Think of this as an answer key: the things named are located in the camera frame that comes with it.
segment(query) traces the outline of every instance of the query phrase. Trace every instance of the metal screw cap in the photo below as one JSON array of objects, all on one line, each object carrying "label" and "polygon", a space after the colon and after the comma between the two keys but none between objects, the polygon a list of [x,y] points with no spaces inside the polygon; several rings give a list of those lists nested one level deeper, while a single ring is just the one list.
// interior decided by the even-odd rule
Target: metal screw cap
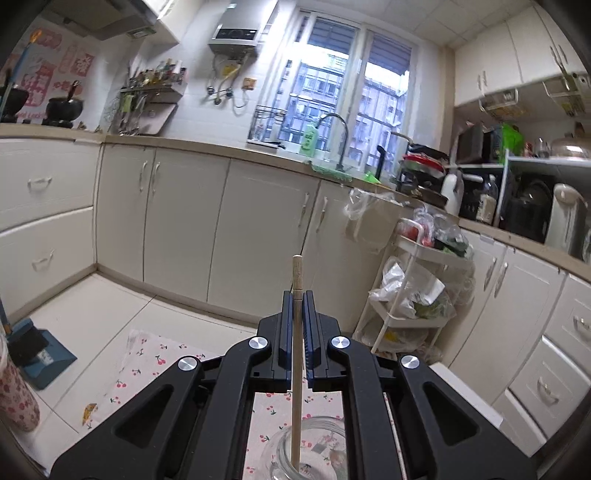
[{"label": "metal screw cap", "polygon": [[419,360],[417,357],[415,357],[414,355],[404,355],[401,359],[400,359],[400,363],[402,363],[402,366],[404,368],[417,368],[419,365]]},{"label": "metal screw cap", "polygon": [[265,348],[267,345],[269,345],[269,342],[265,337],[252,337],[248,341],[248,345],[250,345],[250,347],[254,348],[255,350],[260,350],[261,348]]},{"label": "metal screw cap", "polygon": [[197,366],[197,360],[195,360],[192,356],[184,356],[178,361],[177,365],[181,370],[187,372]]},{"label": "metal screw cap", "polygon": [[330,343],[332,344],[333,347],[335,348],[347,348],[351,342],[347,337],[343,337],[343,336],[338,336],[338,337],[334,337]]}]

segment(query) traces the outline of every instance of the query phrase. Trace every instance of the bottle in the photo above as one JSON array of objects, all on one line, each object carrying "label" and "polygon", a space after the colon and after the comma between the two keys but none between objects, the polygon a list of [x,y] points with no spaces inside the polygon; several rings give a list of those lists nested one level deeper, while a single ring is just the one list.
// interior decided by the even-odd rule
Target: bottle
[{"label": "bottle", "polygon": [[478,222],[492,224],[498,198],[499,189],[496,187],[495,176],[489,175],[480,193],[480,204],[476,212],[476,220]]}]

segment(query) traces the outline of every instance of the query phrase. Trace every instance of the countertop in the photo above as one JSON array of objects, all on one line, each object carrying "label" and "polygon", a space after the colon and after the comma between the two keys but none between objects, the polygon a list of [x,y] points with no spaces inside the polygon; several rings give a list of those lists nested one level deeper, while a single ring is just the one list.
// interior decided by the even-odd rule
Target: countertop
[{"label": "countertop", "polygon": [[[0,138],[48,138],[54,140],[73,140],[92,143],[121,144],[121,145],[140,145],[145,147],[173,148],[175,150],[191,151],[220,157],[235,158],[237,160],[250,161],[262,165],[290,170],[303,175],[309,175],[323,180],[337,180],[322,175],[312,170],[309,164],[302,163],[291,158],[280,155],[265,153],[263,151],[251,148],[227,147],[224,145],[214,145],[203,142],[193,142],[188,140],[175,140],[173,138],[163,137],[120,137],[119,135],[95,134],[91,132],[66,129],[58,127],[47,127],[43,125],[22,125],[22,124],[1,124]],[[350,187],[356,187],[368,192],[380,193],[391,192],[389,188],[381,185],[367,183],[361,179],[353,178],[347,183]],[[395,192],[397,200],[409,200],[406,195]],[[459,225],[466,230],[480,233],[491,237],[499,242],[518,248],[530,255],[541,258],[550,264],[556,265],[562,270],[566,270],[573,275],[591,283],[591,266],[581,260],[571,257],[565,252],[547,247],[538,242],[529,240],[514,233],[506,232],[489,225],[478,222],[472,222],[463,218],[459,219]]]}]

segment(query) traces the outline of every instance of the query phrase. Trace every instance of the glass jar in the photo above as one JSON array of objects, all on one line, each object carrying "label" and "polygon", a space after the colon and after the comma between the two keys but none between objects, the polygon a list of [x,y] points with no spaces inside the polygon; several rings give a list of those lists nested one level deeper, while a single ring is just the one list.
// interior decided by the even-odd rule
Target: glass jar
[{"label": "glass jar", "polygon": [[277,432],[267,443],[257,480],[347,480],[345,423],[334,417],[301,421],[300,471],[293,468],[291,427]]}]

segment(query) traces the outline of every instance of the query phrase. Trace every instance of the plastic bag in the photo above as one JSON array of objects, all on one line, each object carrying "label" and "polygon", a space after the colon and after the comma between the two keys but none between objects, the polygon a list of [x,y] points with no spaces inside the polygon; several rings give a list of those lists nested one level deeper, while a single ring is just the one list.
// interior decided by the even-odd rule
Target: plastic bag
[{"label": "plastic bag", "polygon": [[404,206],[394,199],[393,192],[377,194],[352,189],[344,208],[349,218],[345,237],[372,252],[379,252],[388,244],[403,212]]}]

